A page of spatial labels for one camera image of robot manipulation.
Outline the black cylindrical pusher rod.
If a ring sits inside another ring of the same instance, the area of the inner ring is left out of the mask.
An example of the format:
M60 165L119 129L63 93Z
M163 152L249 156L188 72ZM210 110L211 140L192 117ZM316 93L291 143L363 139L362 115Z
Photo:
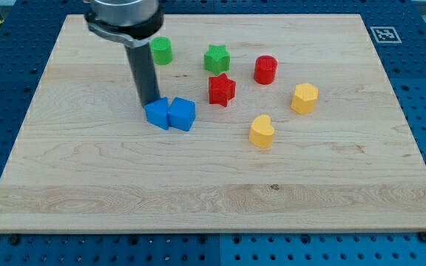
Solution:
M142 106L160 99L160 90L149 43L125 47L132 77Z

